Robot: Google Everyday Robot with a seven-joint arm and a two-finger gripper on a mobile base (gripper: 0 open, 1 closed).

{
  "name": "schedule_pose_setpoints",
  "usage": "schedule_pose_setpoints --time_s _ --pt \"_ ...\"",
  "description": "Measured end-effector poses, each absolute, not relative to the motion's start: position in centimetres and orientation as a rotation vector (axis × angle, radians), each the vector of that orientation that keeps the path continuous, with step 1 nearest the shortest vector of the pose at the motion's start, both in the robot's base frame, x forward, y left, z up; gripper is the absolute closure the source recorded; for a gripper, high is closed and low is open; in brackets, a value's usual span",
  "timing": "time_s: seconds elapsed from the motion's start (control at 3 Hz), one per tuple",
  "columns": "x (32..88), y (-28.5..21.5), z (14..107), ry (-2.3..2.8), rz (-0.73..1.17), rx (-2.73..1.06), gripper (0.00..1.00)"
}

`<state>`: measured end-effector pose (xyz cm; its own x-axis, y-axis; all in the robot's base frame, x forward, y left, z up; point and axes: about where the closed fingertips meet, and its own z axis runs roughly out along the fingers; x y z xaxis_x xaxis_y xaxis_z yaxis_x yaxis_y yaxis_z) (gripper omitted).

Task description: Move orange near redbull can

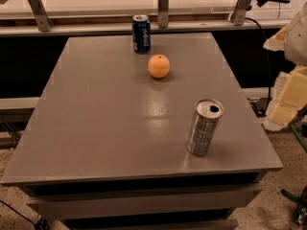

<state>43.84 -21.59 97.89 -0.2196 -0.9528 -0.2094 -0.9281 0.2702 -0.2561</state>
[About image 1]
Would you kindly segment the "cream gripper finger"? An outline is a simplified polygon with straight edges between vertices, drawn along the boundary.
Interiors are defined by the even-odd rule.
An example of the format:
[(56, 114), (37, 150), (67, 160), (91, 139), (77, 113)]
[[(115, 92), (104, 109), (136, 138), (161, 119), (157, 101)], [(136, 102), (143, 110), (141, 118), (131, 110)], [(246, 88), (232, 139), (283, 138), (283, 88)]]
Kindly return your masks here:
[(297, 65), (290, 73), (280, 72), (266, 111), (264, 128), (279, 131), (307, 105), (307, 67)]
[(263, 48), (269, 51), (277, 52), (284, 50), (284, 40), (288, 26), (281, 28), (276, 34), (267, 39), (263, 45)]

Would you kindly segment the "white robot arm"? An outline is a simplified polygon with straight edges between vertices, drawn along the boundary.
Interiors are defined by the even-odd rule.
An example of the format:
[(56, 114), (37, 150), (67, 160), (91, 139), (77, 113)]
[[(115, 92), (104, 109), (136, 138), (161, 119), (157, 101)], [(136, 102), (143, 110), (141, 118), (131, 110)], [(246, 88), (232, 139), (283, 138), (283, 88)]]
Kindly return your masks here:
[(278, 131), (307, 104), (307, 4), (288, 25), (267, 39), (263, 47), (283, 51), (285, 59), (295, 65), (289, 74), (279, 73), (266, 111), (265, 129)]

